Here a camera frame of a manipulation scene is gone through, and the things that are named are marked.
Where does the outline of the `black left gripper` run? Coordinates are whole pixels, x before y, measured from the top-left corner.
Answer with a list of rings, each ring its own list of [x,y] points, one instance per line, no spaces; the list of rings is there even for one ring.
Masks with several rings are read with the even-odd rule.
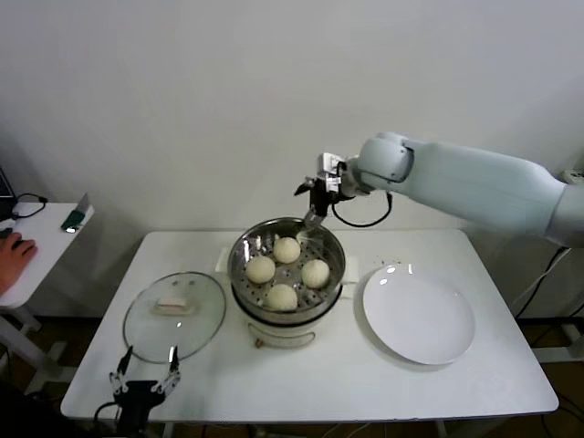
[[[170,348],[168,374],[161,381],[127,381],[126,372],[132,353],[133,347],[129,346],[117,369],[109,374],[114,401],[118,405],[157,405],[159,394],[169,396],[181,380],[178,347]]]

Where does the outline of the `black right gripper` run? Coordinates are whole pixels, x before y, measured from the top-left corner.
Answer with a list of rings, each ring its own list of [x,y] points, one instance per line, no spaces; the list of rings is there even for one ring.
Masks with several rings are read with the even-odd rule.
[[[339,202],[339,194],[327,190],[326,183],[321,179],[306,179],[295,190],[299,196],[309,192],[309,210],[303,218],[306,227],[320,226],[327,218],[329,208]]]

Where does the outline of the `person's bare hand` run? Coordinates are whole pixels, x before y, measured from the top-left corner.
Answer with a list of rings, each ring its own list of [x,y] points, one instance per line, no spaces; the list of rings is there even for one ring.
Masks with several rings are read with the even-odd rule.
[[[36,241],[24,240],[19,233],[12,233],[1,240],[1,296],[5,295],[16,284],[37,251]]]

